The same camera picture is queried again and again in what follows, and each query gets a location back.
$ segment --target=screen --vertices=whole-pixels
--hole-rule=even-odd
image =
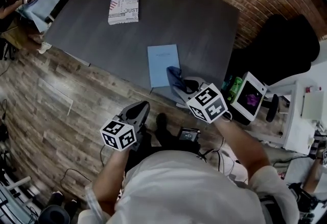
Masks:
[[[262,94],[254,86],[252,86],[249,81],[246,81],[237,102],[240,103],[240,105],[252,115],[255,115],[261,98]]]

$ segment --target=laminate floor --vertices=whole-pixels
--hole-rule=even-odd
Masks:
[[[9,61],[0,61],[0,72]],[[21,51],[6,73],[0,76],[2,94],[8,100],[6,123],[10,139],[6,146],[15,162],[17,174],[31,176],[40,191],[37,198],[45,203],[51,193],[65,189],[66,197],[84,199],[89,183],[74,171],[94,180],[102,168],[99,133],[104,122],[120,113],[123,107],[141,100],[150,102],[146,121],[150,133],[155,118],[164,112],[168,129],[177,134],[180,126],[202,131],[203,150],[219,147],[222,138],[207,125],[178,109],[174,103],[95,66],[84,66],[61,50],[52,48],[45,54]],[[153,135],[153,145],[158,145]],[[104,148],[103,159],[110,156]]]

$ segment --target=white shirt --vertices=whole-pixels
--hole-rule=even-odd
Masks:
[[[244,189],[192,153],[160,151],[132,168],[126,183],[107,224],[272,223],[259,200],[265,195],[274,197],[286,224],[299,219],[294,195],[271,166],[258,170]],[[85,211],[78,223],[96,222]]]

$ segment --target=patterned book cover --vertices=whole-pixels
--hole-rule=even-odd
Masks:
[[[111,0],[108,23],[130,23],[138,21],[138,0]]]

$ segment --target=person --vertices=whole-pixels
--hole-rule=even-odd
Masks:
[[[196,145],[187,145],[186,150],[181,148],[183,141],[172,140],[164,114],[156,123],[161,147],[146,149],[146,137],[136,152],[114,151],[97,179],[85,188],[90,209],[80,213],[78,224],[298,222],[294,195],[270,165],[261,144],[234,122],[218,118],[214,125],[246,168],[246,188],[198,159]],[[143,156],[135,154],[145,150],[146,158],[139,162]],[[125,188],[117,201],[124,171]]]
[[[21,5],[23,5],[23,0],[0,0],[1,38],[19,50],[38,50],[39,53],[43,54],[51,48],[51,45],[46,42],[39,44],[30,38],[30,36],[39,35],[39,33],[19,20],[19,14],[15,10]]]

